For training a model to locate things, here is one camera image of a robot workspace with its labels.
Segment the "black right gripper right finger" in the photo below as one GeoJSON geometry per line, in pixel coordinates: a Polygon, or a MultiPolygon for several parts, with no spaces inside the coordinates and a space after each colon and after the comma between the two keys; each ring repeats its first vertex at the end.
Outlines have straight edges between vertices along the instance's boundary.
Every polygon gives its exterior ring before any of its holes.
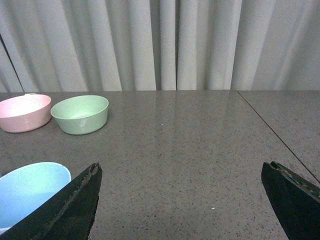
{"type": "Polygon", "coordinates": [[[261,182],[290,240],[320,238],[320,188],[285,166],[264,162],[261,182]]]}

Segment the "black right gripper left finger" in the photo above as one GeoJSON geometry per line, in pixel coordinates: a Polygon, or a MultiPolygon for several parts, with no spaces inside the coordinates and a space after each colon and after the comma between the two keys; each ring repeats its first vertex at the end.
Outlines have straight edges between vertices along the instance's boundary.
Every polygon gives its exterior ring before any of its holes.
{"type": "Polygon", "coordinates": [[[93,163],[0,238],[87,240],[95,222],[102,176],[100,164],[93,163]]]}

